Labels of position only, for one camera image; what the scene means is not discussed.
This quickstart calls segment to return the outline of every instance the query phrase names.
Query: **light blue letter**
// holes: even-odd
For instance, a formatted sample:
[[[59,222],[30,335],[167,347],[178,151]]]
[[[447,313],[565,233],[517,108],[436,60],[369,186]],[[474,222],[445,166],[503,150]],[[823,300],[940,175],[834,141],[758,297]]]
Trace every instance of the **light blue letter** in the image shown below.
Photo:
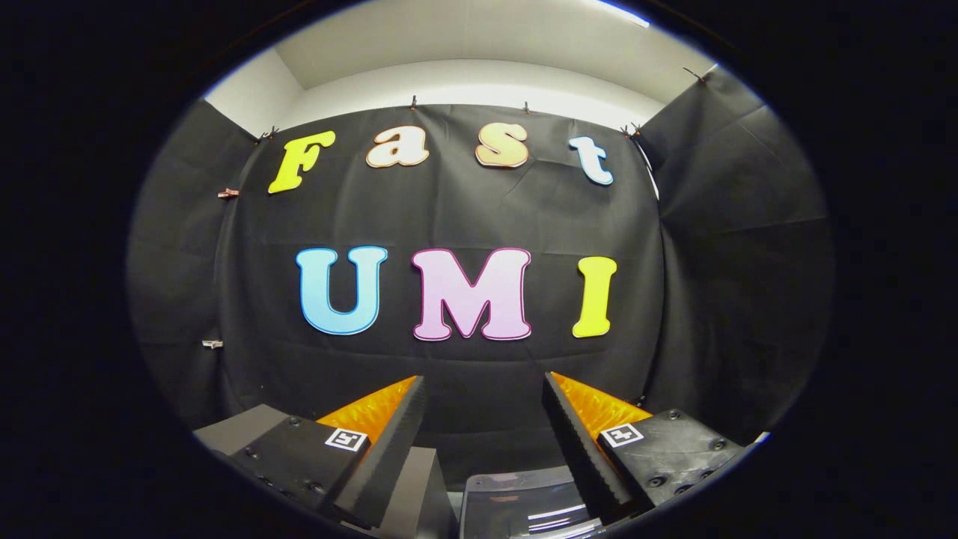
[[[569,139],[569,146],[579,150],[579,161],[589,179],[601,185],[612,183],[612,173],[602,170],[599,157],[605,159],[605,150],[596,146],[596,143],[587,136],[577,136]]]
[[[336,251],[316,248],[300,251],[300,300],[303,316],[309,324],[331,335],[353,335],[365,331],[379,314],[379,264],[388,252],[382,247],[356,247],[346,256],[356,266],[356,306],[348,313],[334,311],[330,305],[330,266]]]

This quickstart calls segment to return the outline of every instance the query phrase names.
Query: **letter m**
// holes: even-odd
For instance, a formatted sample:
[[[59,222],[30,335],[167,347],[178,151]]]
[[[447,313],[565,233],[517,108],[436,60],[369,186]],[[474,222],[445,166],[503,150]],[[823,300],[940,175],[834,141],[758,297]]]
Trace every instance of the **letter m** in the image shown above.
[[[532,260],[528,251],[497,249],[486,259],[475,284],[470,284],[455,255],[446,249],[421,250],[413,255],[413,266],[422,273],[422,323],[413,330],[420,340],[445,340],[452,328],[443,322],[443,306],[449,311],[459,333],[469,338],[479,324],[486,306],[489,323],[482,335],[491,340],[529,337],[522,306],[522,278]]]

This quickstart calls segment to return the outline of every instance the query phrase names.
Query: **black fabric backdrop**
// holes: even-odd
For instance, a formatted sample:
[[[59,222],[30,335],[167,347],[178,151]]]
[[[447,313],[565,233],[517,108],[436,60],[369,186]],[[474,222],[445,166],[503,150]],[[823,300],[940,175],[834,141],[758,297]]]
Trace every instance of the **black fabric backdrop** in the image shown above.
[[[261,403],[315,418],[422,374],[429,405],[416,443],[437,448],[450,489],[476,473],[562,464],[540,405],[548,370],[632,402],[645,397],[650,411],[683,408],[739,443],[751,441],[781,416],[813,365],[828,320],[830,243],[814,175],[784,126],[727,74],[713,71],[708,80],[642,128],[660,202],[642,154],[621,132],[554,115],[384,108],[287,129],[259,146],[243,135],[226,152],[208,146],[221,140],[232,148],[241,129],[197,105],[157,159],[130,252],[132,310],[161,388],[198,428]],[[479,128],[491,122],[529,132],[526,164],[476,162]],[[373,137],[403,125],[426,131],[429,157],[414,167],[369,167]],[[336,141],[301,173],[303,183],[268,195],[285,142],[325,130]],[[567,144],[582,135],[606,150],[611,185],[582,171]],[[204,152],[221,157],[222,176],[176,169],[188,160],[181,154]],[[164,194],[160,176],[176,195]],[[241,195],[216,199],[223,187]],[[177,245],[171,238],[183,235],[167,223],[204,229],[192,244],[198,262],[196,253],[144,245],[140,238],[160,233],[137,230],[153,228]],[[378,318],[357,335],[321,333],[303,317],[295,255],[336,250],[331,305],[349,311],[355,277],[346,253],[355,246],[389,251]],[[532,253],[524,286],[532,334],[492,341],[454,329],[449,340],[415,339],[422,291],[412,254],[448,248],[474,280],[506,246]],[[618,271],[611,330],[580,340],[571,328],[584,256],[612,258]],[[224,347],[200,346],[211,338]]]
[[[133,330],[162,393],[187,425],[227,413],[214,263],[234,185],[255,138],[205,101],[188,110],[157,154],[137,202],[126,273]]]
[[[825,202],[794,136],[716,68],[641,129],[659,189],[666,305],[645,407],[739,444],[772,429],[830,319]]]

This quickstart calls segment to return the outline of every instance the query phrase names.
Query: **black cloth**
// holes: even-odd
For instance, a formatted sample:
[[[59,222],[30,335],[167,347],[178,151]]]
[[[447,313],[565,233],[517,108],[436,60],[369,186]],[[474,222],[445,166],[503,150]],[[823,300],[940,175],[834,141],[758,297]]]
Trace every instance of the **black cloth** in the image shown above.
[[[255,139],[205,101],[187,110],[156,155],[126,255],[130,316],[161,392],[190,429],[228,416],[219,366],[214,263],[227,201]]]
[[[815,366],[833,243],[810,162],[778,116],[721,68],[642,126],[658,186],[665,312],[645,407],[681,408],[749,443]]]

